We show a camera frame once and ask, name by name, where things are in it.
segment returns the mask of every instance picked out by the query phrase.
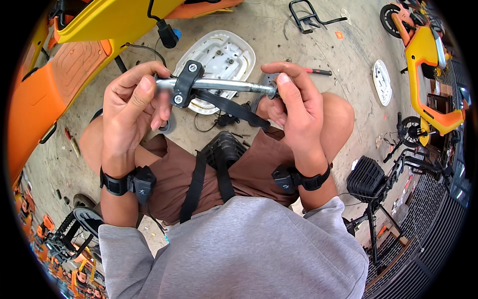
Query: brown shorts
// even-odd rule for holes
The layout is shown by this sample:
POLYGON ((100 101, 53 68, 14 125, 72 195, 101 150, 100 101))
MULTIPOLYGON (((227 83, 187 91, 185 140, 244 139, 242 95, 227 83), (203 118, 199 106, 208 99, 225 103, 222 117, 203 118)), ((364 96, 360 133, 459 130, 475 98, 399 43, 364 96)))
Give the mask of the brown shorts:
MULTIPOLYGON (((298 192, 286 194, 272 179, 277 166, 294 164, 290 147, 279 142, 283 137, 284 132, 274 127, 259 130, 251 147, 228 170, 236 195, 267 197, 284 206, 297 200, 298 192)), ((151 215, 167 225, 175 224, 191 184, 196 157, 162 134, 153 137, 144 148, 162 157, 150 165, 156 176, 156 186, 149 198, 151 215)), ((203 190, 193 215, 222 204, 216 171, 207 165, 203 190)), ((147 214, 144 206, 140 211, 147 214)))

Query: small screw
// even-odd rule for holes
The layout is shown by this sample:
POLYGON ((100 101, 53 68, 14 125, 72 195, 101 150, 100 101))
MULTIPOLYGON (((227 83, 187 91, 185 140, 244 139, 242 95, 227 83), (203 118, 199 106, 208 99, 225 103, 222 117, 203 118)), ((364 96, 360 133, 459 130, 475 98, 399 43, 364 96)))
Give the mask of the small screw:
POLYGON ((197 65, 194 64, 194 63, 192 63, 192 64, 189 65, 189 67, 188 67, 187 69, 188 69, 190 72, 196 72, 196 70, 197 70, 197 65))
POLYGON ((183 97, 181 95, 177 95, 174 97, 174 102, 176 104, 181 104, 182 101, 183 101, 183 97))

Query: sleeve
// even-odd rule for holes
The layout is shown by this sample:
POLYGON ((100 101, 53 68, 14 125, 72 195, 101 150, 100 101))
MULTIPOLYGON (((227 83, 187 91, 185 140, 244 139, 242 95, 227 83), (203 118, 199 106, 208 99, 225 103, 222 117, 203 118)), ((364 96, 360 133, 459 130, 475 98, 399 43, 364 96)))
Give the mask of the sleeve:
POLYGON ((344 221, 342 219, 342 212, 344 211, 344 203, 338 196, 333 197, 322 207, 309 211, 304 215, 304 218, 324 230, 327 234, 333 237, 338 243, 346 245, 351 250, 359 253, 364 259, 362 262, 358 261, 354 264, 354 269, 357 272, 354 287, 348 298, 360 298, 365 289, 365 282, 367 280, 367 273, 369 268, 369 258, 363 250, 361 244, 354 236, 348 233, 344 221))
POLYGON ((154 263, 143 234, 132 227, 103 224, 98 236, 109 298, 137 297, 154 263))

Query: gray sweatshirt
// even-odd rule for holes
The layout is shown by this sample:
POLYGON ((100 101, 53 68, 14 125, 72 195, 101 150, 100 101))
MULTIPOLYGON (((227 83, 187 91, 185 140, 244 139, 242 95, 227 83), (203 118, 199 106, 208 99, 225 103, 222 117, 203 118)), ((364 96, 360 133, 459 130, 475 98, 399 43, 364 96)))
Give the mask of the gray sweatshirt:
POLYGON ((103 224, 109 298, 360 298, 369 259, 332 198, 301 217, 235 196, 170 227, 153 258, 141 232, 103 224))

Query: concrete floor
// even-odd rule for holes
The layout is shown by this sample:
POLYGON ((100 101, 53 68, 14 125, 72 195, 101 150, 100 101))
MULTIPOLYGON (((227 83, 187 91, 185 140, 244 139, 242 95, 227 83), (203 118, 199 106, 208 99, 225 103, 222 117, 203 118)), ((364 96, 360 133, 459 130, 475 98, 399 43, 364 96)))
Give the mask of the concrete floor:
MULTIPOLYGON (((183 36, 174 49, 165 49, 161 43, 158 43, 156 49, 166 59, 169 69, 174 71, 177 61, 196 40, 210 31, 224 29, 242 37, 255 51, 256 65, 248 79, 250 82, 257 82, 259 79, 261 64, 283 61, 288 57, 304 67, 332 70, 332 77, 311 75, 311 78, 321 92, 338 94, 355 109, 354 131, 335 158, 332 170, 338 191, 342 193, 347 191, 346 178, 350 173, 352 162, 362 155, 376 159, 385 172, 389 171, 393 161, 389 161, 386 165, 381 161, 389 152, 390 146, 382 143, 377 149, 375 140, 379 135, 396 131, 398 111, 401 111, 404 117, 416 113, 410 106, 408 76, 400 75, 400 70, 406 65, 403 43, 400 39, 389 35, 379 20, 380 9, 388 4, 388 1, 371 0, 363 3, 349 0, 311 0, 311 2, 322 20, 340 17, 341 9, 348 11, 350 20, 334 23, 328 25, 327 29, 322 27, 314 30, 312 34, 304 35, 290 19, 289 0, 247 0, 233 8, 232 13, 216 13, 197 19, 168 21, 173 28, 179 29, 183 36), (337 39, 334 31, 341 31, 344 39, 337 39), (385 63, 391 77, 393 95, 387 107, 381 105, 372 80, 371 68, 377 59, 385 63)), ((135 43, 154 47, 157 40, 156 29, 153 28, 135 43)), ((138 61, 143 63, 154 60, 151 52, 134 48, 126 49, 120 56, 127 68, 135 66, 138 61)), ((70 212, 71 207, 56 197, 56 189, 70 200, 75 194, 84 193, 94 201, 99 201, 99 178, 82 158, 78 159, 75 152, 71 151, 63 128, 68 127, 78 141, 94 112, 102 105, 105 87, 120 74, 114 62, 104 68, 60 118, 58 132, 46 144, 39 145, 28 160, 26 170, 33 187, 32 195, 38 218, 48 213, 59 225, 70 212)), ((424 96, 426 98, 426 92, 430 90, 428 81, 421 82, 421 90, 422 98, 424 96)), ((251 94, 241 93, 234 101, 244 103, 251 99, 251 94)), ((173 108, 173 113, 177 128, 168 137, 191 153, 201 149, 221 131, 216 127, 207 133, 198 132, 193 124, 195 113, 189 109, 173 108)), ((214 118, 215 116, 200 116, 198 125, 201 128, 208 128, 214 118)), ((258 131, 245 121, 226 129, 230 132, 251 134, 251 137, 246 138, 249 143, 252 143, 258 131)), ((385 202, 388 211, 401 194, 407 179, 408 174, 403 174, 394 190, 389 192, 385 202)), ((341 199, 346 205, 357 202, 348 194, 342 195, 341 199)), ((357 204, 346 207, 343 216, 347 219, 361 216, 365 206, 357 204)), ((299 201, 293 208, 302 214, 299 201)), ((380 224, 382 216, 379 213, 377 216, 377 224, 380 224)), ((139 229, 144 233, 153 254, 166 244, 151 219, 145 217, 139 229)), ((357 239, 364 245, 369 243, 369 229, 366 223, 357 232, 357 239)))

